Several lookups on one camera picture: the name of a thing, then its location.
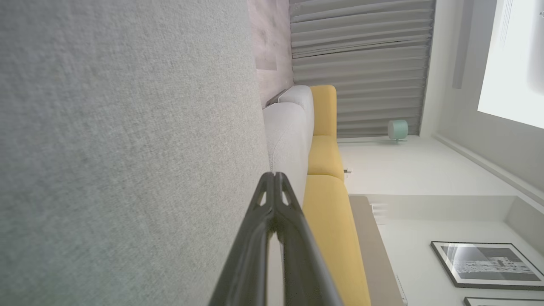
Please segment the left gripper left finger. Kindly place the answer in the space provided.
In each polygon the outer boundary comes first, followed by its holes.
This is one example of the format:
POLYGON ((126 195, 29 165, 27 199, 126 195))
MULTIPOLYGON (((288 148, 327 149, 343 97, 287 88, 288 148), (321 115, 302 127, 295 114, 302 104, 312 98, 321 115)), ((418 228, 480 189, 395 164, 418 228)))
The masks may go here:
POLYGON ((258 181, 210 298, 210 306, 266 305, 274 179, 274 173, 267 172, 258 181))

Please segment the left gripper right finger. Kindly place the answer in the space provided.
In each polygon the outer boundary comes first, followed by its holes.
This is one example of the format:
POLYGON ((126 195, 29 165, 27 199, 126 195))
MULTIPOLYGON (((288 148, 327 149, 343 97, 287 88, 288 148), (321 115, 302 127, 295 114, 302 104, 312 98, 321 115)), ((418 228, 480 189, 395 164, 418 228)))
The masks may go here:
POLYGON ((284 304, 342 306, 336 285, 286 174, 275 174, 275 225, 283 246, 284 304))

